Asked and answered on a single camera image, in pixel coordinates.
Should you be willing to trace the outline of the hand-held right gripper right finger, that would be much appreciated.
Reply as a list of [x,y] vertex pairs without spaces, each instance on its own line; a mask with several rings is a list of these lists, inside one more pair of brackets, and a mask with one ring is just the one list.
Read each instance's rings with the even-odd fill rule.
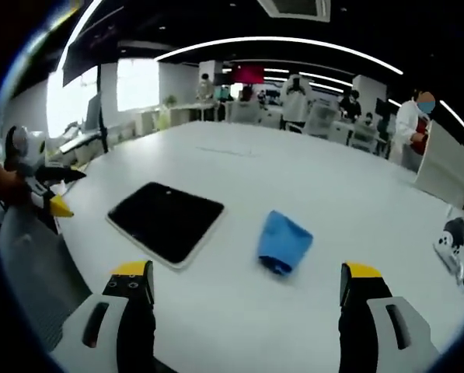
[[341,265],[338,330],[340,372],[426,372],[438,358],[427,321],[362,263]]

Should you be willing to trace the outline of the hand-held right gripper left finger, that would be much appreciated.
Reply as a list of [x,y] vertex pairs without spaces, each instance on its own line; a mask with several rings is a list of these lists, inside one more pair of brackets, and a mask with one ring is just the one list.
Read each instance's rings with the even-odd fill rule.
[[153,262],[129,262],[111,274],[64,322],[51,352],[64,372],[155,372]]

